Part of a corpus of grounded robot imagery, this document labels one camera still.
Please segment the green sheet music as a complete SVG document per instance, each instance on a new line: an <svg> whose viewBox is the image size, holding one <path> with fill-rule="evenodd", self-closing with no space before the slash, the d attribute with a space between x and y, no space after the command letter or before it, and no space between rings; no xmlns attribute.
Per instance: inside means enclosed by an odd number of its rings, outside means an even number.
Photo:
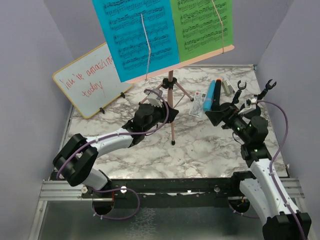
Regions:
<svg viewBox="0 0 320 240"><path fill-rule="evenodd" d="M181 62L234 43L231 0L172 0L170 4Z"/></svg>

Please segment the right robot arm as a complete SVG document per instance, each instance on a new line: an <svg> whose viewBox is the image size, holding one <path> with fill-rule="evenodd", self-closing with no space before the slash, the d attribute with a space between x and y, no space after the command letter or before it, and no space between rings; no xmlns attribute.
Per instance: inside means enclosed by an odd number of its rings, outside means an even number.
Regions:
<svg viewBox="0 0 320 240"><path fill-rule="evenodd" d="M241 157L249 171L235 172L229 189L236 195L244 195L254 208L266 240L306 240L311 227L308 213L301 212L281 182L265 144L268 121L254 116L245 122L237 107L229 105L224 110L206 111L213 126L224 123L223 129L231 129L243 141Z"/></svg>

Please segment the pink music stand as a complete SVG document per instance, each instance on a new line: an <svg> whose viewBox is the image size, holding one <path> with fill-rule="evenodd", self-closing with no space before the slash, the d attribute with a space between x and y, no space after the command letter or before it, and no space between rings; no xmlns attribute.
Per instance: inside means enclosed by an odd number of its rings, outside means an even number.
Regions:
<svg viewBox="0 0 320 240"><path fill-rule="evenodd" d="M193 57L186 61L183 61L179 64L175 64L173 66L167 67L164 70L156 71L157 74L168 72L168 77L164 78L162 83L158 85L155 89L162 90L161 103L162 105L168 104L173 108L174 96L173 89L174 86L177 86L182 92L184 96L187 96L191 101L194 99L186 92L186 90L177 82L177 79L174 77L174 70L178 68L185 67L187 65L194 64L199 61L203 61L208 58L215 57L217 55L223 54L225 52L229 52L235 48L234 45L228 45L226 47L221 47L217 50L211 51L209 53L202 54L197 57ZM146 136L149 136L155 133L157 130L162 128L166 123L152 123L152 105L149 104L147 100L147 95L144 99L142 99L138 103L139 107L137 112L134 114L133 119L129 120L124 128L130 132L132 136L131 146L135 146L140 143ZM169 123L171 125L171 144L175 145L175 125L174 122Z"/></svg>

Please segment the black mic stand front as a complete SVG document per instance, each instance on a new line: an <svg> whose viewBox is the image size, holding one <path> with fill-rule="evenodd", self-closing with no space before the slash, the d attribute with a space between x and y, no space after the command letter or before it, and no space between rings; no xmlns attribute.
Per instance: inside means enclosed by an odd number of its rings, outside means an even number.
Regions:
<svg viewBox="0 0 320 240"><path fill-rule="evenodd" d="M258 94L258 95L255 95L257 100L262 100L266 96L268 91L271 90L272 88L274 88L277 85L276 81L273 84L271 84L272 81L273 81L273 79L270 79L265 84L265 88L262 90L262 92L260 94ZM249 115L250 115L250 117L249 117L250 120L255 116L260 116L261 115L261 108L257 105L256 109L253 110Z"/></svg>

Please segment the blue sheet music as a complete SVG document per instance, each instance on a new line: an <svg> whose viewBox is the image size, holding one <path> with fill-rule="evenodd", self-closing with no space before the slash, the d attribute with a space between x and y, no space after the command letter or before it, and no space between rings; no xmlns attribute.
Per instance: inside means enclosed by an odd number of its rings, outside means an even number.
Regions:
<svg viewBox="0 0 320 240"><path fill-rule="evenodd" d="M121 82L180 62L168 0L92 2Z"/></svg>

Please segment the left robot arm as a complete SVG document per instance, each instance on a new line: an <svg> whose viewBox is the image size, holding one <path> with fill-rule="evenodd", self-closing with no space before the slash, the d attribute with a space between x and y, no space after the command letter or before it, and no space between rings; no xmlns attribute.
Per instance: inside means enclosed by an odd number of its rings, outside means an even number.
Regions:
<svg viewBox="0 0 320 240"><path fill-rule="evenodd" d="M53 166L58 170L56 177L63 177L72 187L83 184L92 188L97 196L106 197L111 190L111 180L101 170L93 168L96 159L137 145L153 132L151 128L160 129L172 123L178 113L167 102L161 107L143 103L134 117L117 131L94 137L73 135L53 159Z"/></svg>

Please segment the black microphone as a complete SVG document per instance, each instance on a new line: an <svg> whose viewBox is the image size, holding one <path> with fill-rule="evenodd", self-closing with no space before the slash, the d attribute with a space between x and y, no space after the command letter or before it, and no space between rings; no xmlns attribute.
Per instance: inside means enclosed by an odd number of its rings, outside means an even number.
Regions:
<svg viewBox="0 0 320 240"><path fill-rule="evenodd" d="M212 105L210 108L212 111L217 111L220 108L221 85L222 85L221 79L217 79L215 81Z"/></svg>

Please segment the blue toy microphone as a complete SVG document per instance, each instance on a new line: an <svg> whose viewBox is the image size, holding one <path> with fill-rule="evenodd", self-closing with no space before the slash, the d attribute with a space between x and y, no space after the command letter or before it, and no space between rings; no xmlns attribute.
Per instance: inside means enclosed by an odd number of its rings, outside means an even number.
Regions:
<svg viewBox="0 0 320 240"><path fill-rule="evenodd" d="M211 106L213 103L213 97L214 97L215 85L216 85L216 81L213 80L207 89L206 98L203 103L203 111L204 112L211 110Z"/></svg>

